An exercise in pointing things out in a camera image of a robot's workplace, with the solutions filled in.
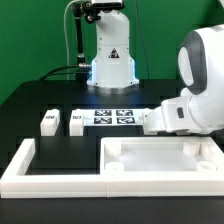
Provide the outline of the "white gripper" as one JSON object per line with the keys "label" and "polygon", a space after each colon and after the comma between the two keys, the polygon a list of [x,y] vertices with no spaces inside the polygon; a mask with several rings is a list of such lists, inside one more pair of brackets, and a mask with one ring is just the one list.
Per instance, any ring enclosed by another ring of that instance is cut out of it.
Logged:
{"label": "white gripper", "polygon": [[191,130],[194,122],[189,113],[189,100],[189,97],[176,97],[162,101],[161,105],[150,113],[150,126],[143,126],[144,134]]}

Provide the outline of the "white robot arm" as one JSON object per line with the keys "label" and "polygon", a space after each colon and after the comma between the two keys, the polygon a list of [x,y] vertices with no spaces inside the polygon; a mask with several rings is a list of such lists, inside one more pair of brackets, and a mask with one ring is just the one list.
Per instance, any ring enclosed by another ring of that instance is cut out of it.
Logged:
{"label": "white robot arm", "polygon": [[[123,0],[90,0],[97,11],[97,54],[88,88],[121,93],[139,84],[129,54],[129,20],[118,9]],[[224,129],[224,24],[193,30],[178,52],[185,84],[181,94],[143,111],[146,135],[161,131],[209,134]]]}

